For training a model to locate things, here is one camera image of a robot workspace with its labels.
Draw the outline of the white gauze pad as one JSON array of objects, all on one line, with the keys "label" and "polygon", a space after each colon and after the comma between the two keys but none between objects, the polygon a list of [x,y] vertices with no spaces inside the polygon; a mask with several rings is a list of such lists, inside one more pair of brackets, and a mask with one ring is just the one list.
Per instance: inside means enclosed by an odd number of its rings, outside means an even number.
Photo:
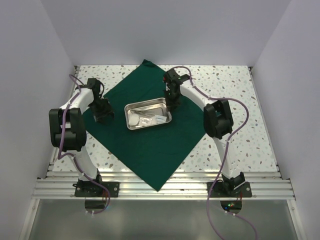
[{"label": "white gauze pad", "polygon": [[140,116],[136,113],[132,113],[128,117],[128,124],[130,126],[136,126],[140,121]]},{"label": "white gauze pad", "polygon": [[157,118],[156,118],[155,116],[152,117],[150,124],[151,124],[151,125],[156,125],[157,123],[158,123],[158,122],[157,122]]}]

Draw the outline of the white labelled packet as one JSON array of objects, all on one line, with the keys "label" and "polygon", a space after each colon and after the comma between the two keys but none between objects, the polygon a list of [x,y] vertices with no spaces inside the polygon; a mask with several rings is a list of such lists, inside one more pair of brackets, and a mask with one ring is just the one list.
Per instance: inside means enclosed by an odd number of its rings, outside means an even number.
[{"label": "white labelled packet", "polygon": [[155,119],[157,124],[165,123],[167,121],[167,116],[155,115],[154,119]]}]

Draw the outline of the stainless steel tray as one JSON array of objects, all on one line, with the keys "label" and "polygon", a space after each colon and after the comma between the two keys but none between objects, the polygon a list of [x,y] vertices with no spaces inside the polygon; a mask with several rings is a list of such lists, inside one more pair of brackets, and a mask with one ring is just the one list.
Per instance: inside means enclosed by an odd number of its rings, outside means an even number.
[{"label": "stainless steel tray", "polygon": [[129,130],[139,130],[168,124],[172,114],[164,97],[129,103],[124,107],[126,126]]}]

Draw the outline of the green surgical drape cloth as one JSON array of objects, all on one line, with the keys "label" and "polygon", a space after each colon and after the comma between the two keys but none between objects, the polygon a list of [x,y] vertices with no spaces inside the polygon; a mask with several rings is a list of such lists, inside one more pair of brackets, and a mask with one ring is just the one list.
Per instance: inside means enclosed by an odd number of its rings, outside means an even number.
[{"label": "green surgical drape cloth", "polygon": [[125,106],[163,97],[164,73],[145,59],[104,95],[113,107],[114,119],[101,124],[94,121],[91,110],[83,113],[86,130],[156,191],[205,135],[203,111],[184,96],[171,122],[139,130],[127,128]]}]

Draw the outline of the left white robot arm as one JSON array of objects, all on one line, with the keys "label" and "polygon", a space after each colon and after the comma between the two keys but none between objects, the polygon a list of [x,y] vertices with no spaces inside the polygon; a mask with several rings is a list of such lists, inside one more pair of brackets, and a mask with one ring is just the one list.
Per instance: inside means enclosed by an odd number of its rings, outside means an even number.
[{"label": "left white robot arm", "polygon": [[96,197],[103,193],[104,184],[86,148],[87,130],[83,114],[91,110],[93,120],[104,124],[107,117],[114,117],[115,113],[109,100],[103,97],[105,87],[100,80],[89,78],[83,84],[74,75],[69,77],[76,88],[64,105],[49,111],[50,140],[53,147],[58,148],[57,158],[68,156],[78,172],[78,180],[88,182],[87,192]]}]

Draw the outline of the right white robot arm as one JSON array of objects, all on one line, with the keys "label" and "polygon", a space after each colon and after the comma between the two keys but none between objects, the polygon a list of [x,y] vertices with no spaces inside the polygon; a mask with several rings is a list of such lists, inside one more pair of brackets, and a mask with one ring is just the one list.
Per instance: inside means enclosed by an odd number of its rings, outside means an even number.
[{"label": "right white robot arm", "polygon": [[232,160],[234,154],[229,149],[233,132],[233,117],[228,99],[210,96],[196,86],[191,74],[179,75],[173,67],[163,75],[164,97],[169,111],[180,104],[180,97],[186,97],[203,111],[203,127],[216,145],[221,160],[221,181],[213,184],[215,191],[227,196],[235,196],[245,183],[244,173]]}]

